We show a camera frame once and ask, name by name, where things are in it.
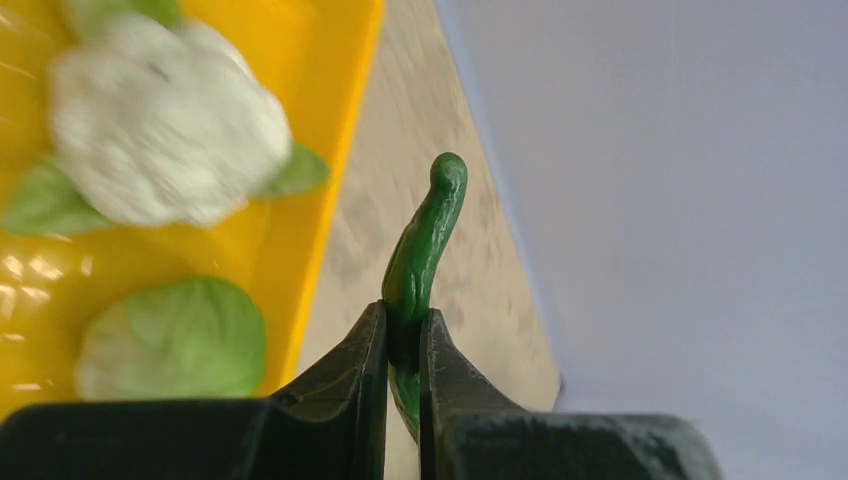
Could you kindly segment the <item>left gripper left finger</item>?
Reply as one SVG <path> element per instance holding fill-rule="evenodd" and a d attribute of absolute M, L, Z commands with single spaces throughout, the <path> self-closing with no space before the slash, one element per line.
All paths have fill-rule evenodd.
<path fill-rule="evenodd" d="M 1 425 L 5 479 L 380 479 L 384 306 L 270 396 L 37 404 Z"/>

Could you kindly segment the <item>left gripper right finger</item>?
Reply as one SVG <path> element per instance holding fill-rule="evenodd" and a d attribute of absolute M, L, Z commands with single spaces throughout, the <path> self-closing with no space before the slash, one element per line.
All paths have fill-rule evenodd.
<path fill-rule="evenodd" d="M 420 338 L 424 479 L 720 479 L 691 423 L 667 414 L 532 412 L 455 346 L 433 309 Z"/>

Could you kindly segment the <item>small green chili toy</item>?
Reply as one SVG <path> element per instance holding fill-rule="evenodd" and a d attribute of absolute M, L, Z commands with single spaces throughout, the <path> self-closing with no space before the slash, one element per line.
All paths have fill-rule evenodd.
<path fill-rule="evenodd" d="M 419 353 L 429 316 L 435 274 L 463 207 L 468 185 L 464 160 L 453 152 L 436 157 L 429 190 L 403 230 L 381 286 L 387 318 L 389 385 L 413 440 L 420 431 Z"/>

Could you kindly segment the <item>yellow plastic tray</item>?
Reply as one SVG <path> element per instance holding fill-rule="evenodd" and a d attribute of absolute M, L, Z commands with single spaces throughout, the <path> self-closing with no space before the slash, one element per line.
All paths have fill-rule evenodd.
<path fill-rule="evenodd" d="M 186 1 L 182 8 L 238 47 L 283 104 L 295 139 L 327 161 L 331 178 L 302 195 L 254 202 L 211 229 L 3 234 L 3 415 L 73 399 L 73 367 L 91 317 L 139 288 L 188 275 L 236 283 L 261 308 L 268 346 L 259 394 L 294 378 L 384 5 Z"/>

